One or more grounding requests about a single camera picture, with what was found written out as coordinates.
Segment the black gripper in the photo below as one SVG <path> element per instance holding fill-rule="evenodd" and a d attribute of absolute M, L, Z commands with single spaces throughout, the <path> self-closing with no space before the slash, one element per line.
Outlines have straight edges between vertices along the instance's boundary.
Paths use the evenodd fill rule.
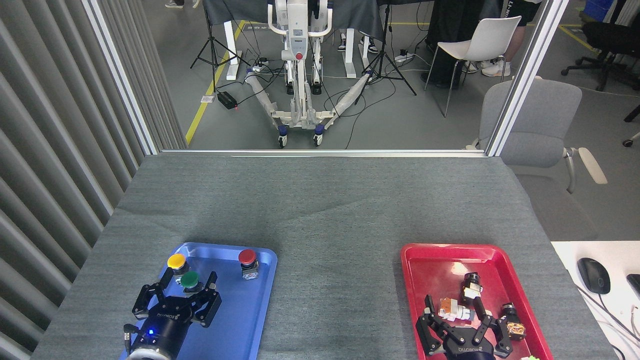
<path fill-rule="evenodd" d="M 216 289 L 217 272 L 211 271 L 203 289 L 186 297 L 166 297 L 164 291 L 173 280 L 173 271 L 165 271 L 157 282 L 144 285 L 135 300 L 132 314 L 145 319 L 132 345 L 132 357 L 176 357 L 181 350 L 189 326 L 211 325 L 222 298 Z M 149 310 L 149 303 L 158 303 Z"/>
<path fill-rule="evenodd" d="M 416 332 L 427 357 L 442 353 L 448 360 L 494 360 L 495 356 L 505 359 L 514 351 L 505 321 L 487 313 L 479 296 L 473 299 L 472 304 L 480 325 L 471 340 L 462 345 L 451 338 L 452 326 L 437 316 L 430 294 L 425 296 L 424 302 L 423 314 L 416 321 Z M 495 345 L 485 338 L 488 329 L 494 333 Z"/>

